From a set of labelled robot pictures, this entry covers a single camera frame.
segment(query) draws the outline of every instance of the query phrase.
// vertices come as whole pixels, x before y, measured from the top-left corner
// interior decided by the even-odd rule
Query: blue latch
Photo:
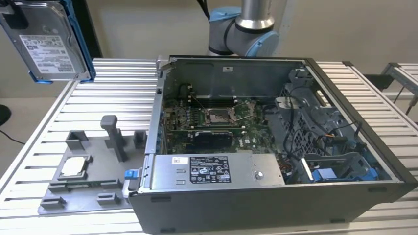
[[[139,170],[127,170],[124,172],[126,180],[138,180],[139,179]]]
[[[314,181],[327,181],[337,179],[337,175],[331,168],[318,169],[313,172]]]
[[[362,176],[362,180],[363,181],[373,181],[373,180],[378,180],[379,178],[379,175],[378,175],[378,172],[375,169],[370,168],[367,170],[367,174],[365,176]]]

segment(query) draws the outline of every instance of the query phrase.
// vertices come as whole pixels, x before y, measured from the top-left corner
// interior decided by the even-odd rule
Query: metal slat surface
[[[0,195],[0,234],[144,234],[132,210],[98,211],[68,216],[37,216],[37,206],[66,150],[68,130],[87,129],[87,136],[106,136],[99,122],[103,115],[118,115],[123,135],[147,129],[155,94],[155,61],[96,59],[98,79],[94,84],[72,85],[64,103],[52,114],[32,148],[11,176]],[[401,162],[418,176],[417,131],[341,62],[319,63],[325,72]],[[206,235],[240,234],[417,234],[418,191],[394,203],[377,205],[350,224],[327,224],[208,232]]]
[[[418,64],[389,63],[383,74],[390,75],[414,95],[418,95]]]

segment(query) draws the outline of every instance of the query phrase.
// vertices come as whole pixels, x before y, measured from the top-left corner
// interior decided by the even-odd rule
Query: white label sticker
[[[234,67],[231,67],[231,66],[222,67],[222,71],[223,72],[234,72]]]
[[[74,65],[60,36],[20,35],[40,73],[74,73]]]
[[[172,157],[172,164],[188,164],[188,158],[186,157]]]

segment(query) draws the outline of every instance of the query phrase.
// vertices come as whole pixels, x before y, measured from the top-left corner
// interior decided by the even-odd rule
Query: black cord
[[[405,112],[406,116],[407,116],[407,114],[410,114],[411,109],[413,109],[413,107],[411,107],[411,106],[410,106],[410,107],[407,107],[407,110],[406,110],[406,112]]]
[[[190,84],[190,83],[182,83],[182,84],[179,85],[178,98],[180,98],[180,93],[182,93],[182,87],[183,87],[183,86],[191,86],[191,84]]]
[[[275,107],[277,107],[275,104],[267,104],[267,105],[263,107],[263,109],[262,109],[263,115],[265,115],[265,114],[275,114],[275,112],[267,112],[267,109],[273,109],[273,108],[275,108]]]
[[[355,133],[354,133],[354,136],[357,136],[357,135],[358,135],[358,131],[359,131],[361,127],[362,127],[362,123],[358,122],[358,121],[354,121],[354,122],[349,123],[347,125],[343,125],[343,126],[341,126],[341,127],[334,128],[333,130],[330,130],[330,132],[329,132],[327,134],[329,134],[329,135],[333,135],[334,132],[335,132],[338,129],[342,129],[342,128],[347,127],[347,126],[351,126],[351,125],[355,124],[355,123],[358,123],[358,129],[355,130]]]
[[[297,150],[294,151],[294,143],[295,143],[295,140],[297,140],[297,133],[301,132],[302,128],[299,128],[298,130],[295,130],[295,133],[294,133],[294,137],[293,137],[293,143],[290,145],[290,151],[291,151],[291,154],[294,154],[297,152]]]
[[[289,92],[289,96],[291,96],[294,90],[297,90],[297,89],[299,89],[299,88],[309,88],[309,87],[307,87],[307,86],[298,86],[298,87],[293,88],[293,89],[290,90],[290,92]]]
[[[401,95],[403,89],[405,89],[405,86],[403,86],[402,89],[399,90],[399,93],[398,93],[398,95],[397,95],[397,98],[395,98],[394,101],[393,101],[394,104],[395,104],[395,102],[397,102],[397,100],[398,100],[398,98],[399,98],[399,95]]]
[[[210,11],[208,11],[208,3],[206,0],[196,0],[198,4],[200,5],[200,8],[203,10],[203,13],[210,20]]]
[[[317,149],[319,149],[327,156],[330,156],[330,153],[318,145],[318,141],[319,139],[323,137],[323,135],[319,135],[317,132],[314,132],[313,130],[309,130],[309,129],[305,129],[305,128],[299,128],[297,131],[306,131],[306,132],[310,132],[313,134],[315,134],[318,136],[317,138],[317,141],[315,141],[315,145],[314,146]]]
[[[21,142],[21,141],[13,139],[4,131],[0,130],[0,133],[3,133],[3,134],[5,135],[5,137],[8,137],[8,139],[9,139],[11,141],[15,141],[16,143],[20,143],[20,144],[25,145],[24,142]]]
[[[287,134],[286,134],[286,137],[285,137],[285,140],[283,140],[283,149],[287,152],[287,155],[289,155],[290,158],[295,158],[297,160],[299,160],[299,158],[293,154],[293,152],[289,151],[289,148],[287,148],[287,145],[286,145],[287,144],[287,139],[289,139],[290,134],[291,134],[291,132],[294,130],[294,119],[295,119],[294,103],[293,103],[290,97],[289,97],[289,103],[290,103],[290,120],[289,120],[289,130],[287,130]]]

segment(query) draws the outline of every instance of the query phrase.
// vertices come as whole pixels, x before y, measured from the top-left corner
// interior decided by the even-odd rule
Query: metal case panel
[[[36,82],[88,80],[76,36],[59,2],[16,2],[29,22],[25,29],[12,29],[0,15],[0,24],[29,68]]]
[[[397,183],[142,193],[130,202],[146,233],[351,222],[402,188]]]

